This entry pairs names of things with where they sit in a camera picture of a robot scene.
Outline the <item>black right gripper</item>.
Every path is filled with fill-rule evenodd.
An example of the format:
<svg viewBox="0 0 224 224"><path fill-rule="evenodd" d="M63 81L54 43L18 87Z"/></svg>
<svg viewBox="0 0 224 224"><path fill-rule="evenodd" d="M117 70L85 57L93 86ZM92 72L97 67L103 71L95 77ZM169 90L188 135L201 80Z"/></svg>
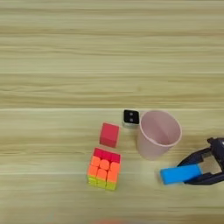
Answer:
<svg viewBox="0 0 224 224"><path fill-rule="evenodd" d="M215 160L218 162L223 172L219 172L216 174L208 172L199 175L196 178L185 181L185 184L196 186L210 186L224 181L224 137L211 137L208 138L207 141L210 143L210 148L195 151L194 153L184 158L178 164L178 166L199 164L204 161L204 158L210 157L213 154Z"/></svg>

